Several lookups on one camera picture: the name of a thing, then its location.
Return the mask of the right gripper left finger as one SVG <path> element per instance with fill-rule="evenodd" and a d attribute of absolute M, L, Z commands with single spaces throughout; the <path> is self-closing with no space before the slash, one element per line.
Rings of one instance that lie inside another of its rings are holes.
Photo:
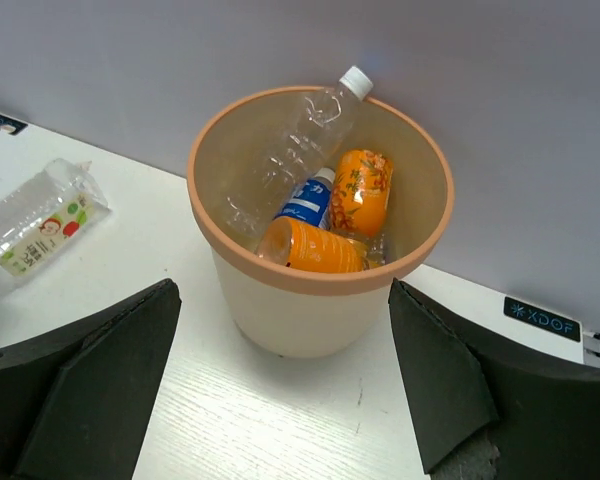
<path fill-rule="evenodd" d="M 175 336 L 164 279 L 0 348 L 0 479 L 130 479 Z"/>

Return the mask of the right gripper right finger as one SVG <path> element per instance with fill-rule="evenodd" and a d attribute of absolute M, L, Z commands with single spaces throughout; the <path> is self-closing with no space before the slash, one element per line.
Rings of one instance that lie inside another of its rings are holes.
<path fill-rule="evenodd" d="M 391 329 L 433 479 L 600 479 L 600 369 L 477 325 L 397 280 Z"/>

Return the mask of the large clear square bottle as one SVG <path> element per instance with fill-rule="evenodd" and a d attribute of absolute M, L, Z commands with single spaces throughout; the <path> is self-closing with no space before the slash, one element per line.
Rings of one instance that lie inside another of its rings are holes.
<path fill-rule="evenodd" d="M 55 159 L 0 200 L 0 297 L 40 274 L 109 214 L 89 169 Z"/>

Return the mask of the orange bottle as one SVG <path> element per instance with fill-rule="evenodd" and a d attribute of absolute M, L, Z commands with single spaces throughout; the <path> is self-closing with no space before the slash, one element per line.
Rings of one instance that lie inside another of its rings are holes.
<path fill-rule="evenodd" d="M 335 171 L 329 204 L 331 227 L 336 231 L 375 237 L 388 210 L 393 162 L 366 149 L 346 152 Z"/>
<path fill-rule="evenodd" d="M 315 273 L 355 273 L 373 267 L 363 244 L 286 216 L 269 225 L 255 254 L 283 267 Z"/>

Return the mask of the blue label bottle blue cap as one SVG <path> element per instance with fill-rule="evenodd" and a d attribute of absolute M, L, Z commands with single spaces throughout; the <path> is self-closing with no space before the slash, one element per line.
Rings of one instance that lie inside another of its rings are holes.
<path fill-rule="evenodd" d="M 334 179 L 335 172 L 331 168 L 320 169 L 303 185 L 296 188 L 291 198 L 276 215 L 276 218 L 294 218 L 328 230 L 328 207 Z"/>

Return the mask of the clear ribbed bottle white cap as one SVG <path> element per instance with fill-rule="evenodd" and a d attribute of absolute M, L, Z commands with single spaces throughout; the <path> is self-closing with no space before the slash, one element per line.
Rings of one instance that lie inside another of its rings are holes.
<path fill-rule="evenodd" d="M 260 239 L 296 187 L 340 147 L 372 88 L 372 80 L 352 66 L 335 86 L 302 94 L 280 130 L 226 187 L 219 207 L 223 226 L 250 240 Z"/>

